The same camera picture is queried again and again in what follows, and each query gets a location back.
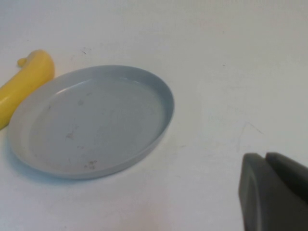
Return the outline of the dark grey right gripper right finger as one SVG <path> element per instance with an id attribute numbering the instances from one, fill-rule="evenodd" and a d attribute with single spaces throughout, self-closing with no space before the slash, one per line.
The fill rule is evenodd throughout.
<path id="1" fill-rule="evenodd" d="M 265 159 L 284 184 L 308 203 L 308 168 L 280 153 L 267 153 Z"/>

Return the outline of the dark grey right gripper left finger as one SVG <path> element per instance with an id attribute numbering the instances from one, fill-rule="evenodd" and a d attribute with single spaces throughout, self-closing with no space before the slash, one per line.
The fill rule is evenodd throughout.
<path id="1" fill-rule="evenodd" d="M 265 157 L 243 156 L 239 199 L 246 231 L 308 229 L 308 204 L 284 184 Z"/>

